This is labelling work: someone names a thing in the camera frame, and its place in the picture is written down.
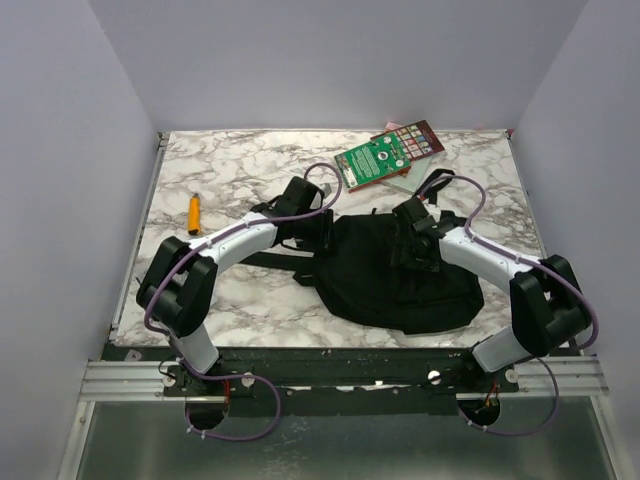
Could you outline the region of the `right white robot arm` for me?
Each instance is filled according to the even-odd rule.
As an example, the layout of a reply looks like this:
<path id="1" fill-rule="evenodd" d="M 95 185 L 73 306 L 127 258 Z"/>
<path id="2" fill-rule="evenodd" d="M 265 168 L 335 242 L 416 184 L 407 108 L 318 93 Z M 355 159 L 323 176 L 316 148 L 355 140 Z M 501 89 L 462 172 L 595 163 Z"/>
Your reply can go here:
<path id="1" fill-rule="evenodd" d="M 438 272 L 452 266 L 509 295 L 511 324 L 471 349 L 476 368 L 496 372 L 544 357 L 594 324 L 570 263 L 559 255 L 538 259 L 471 232 L 468 219 L 445 212 L 434 218 L 417 197 L 392 210 L 392 262 Z"/>

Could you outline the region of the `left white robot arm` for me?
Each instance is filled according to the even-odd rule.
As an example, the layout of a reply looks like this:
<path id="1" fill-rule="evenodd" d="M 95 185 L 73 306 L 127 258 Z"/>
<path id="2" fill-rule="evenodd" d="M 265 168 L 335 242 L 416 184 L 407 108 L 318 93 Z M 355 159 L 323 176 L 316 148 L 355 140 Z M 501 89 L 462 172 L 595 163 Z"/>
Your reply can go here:
<path id="1" fill-rule="evenodd" d="M 193 370 L 209 373 L 219 351 L 204 321 L 218 277 L 254 254 L 321 227 L 332 214 L 325 198 L 320 187 L 295 176 L 282 194 L 214 234 L 190 242 L 175 236 L 163 240 L 136 294 L 145 326 L 165 335 Z"/>

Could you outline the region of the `green book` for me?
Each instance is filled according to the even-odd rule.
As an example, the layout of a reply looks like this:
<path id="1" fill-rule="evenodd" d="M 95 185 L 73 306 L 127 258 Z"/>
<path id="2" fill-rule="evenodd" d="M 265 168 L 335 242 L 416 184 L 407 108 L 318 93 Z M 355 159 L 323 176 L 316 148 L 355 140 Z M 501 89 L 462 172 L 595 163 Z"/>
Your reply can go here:
<path id="1" fill-rule="evenodd" d="M 376 137 L 334 156 L 349 192 L 407 173 L 411 160 L 393 133 Z"/>

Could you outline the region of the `black student backpack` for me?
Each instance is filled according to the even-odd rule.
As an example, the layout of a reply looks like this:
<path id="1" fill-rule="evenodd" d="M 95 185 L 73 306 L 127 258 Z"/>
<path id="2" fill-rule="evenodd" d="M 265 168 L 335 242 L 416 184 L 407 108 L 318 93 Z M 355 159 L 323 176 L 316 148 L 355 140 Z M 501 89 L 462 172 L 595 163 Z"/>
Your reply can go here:
<path id="1" fill-rule="evenodd" d="M 442 333 L 470 324 L 484 306 L 477 275 L 442 260 L 427 204 L 451 182 L 430 174 L 412 197 L 387 214 L 304 221 L 294 234 L 302 255 L 256 253 L 245 264 L 291 271 L 327 310 L 356 324 L 407 335 Z"/>

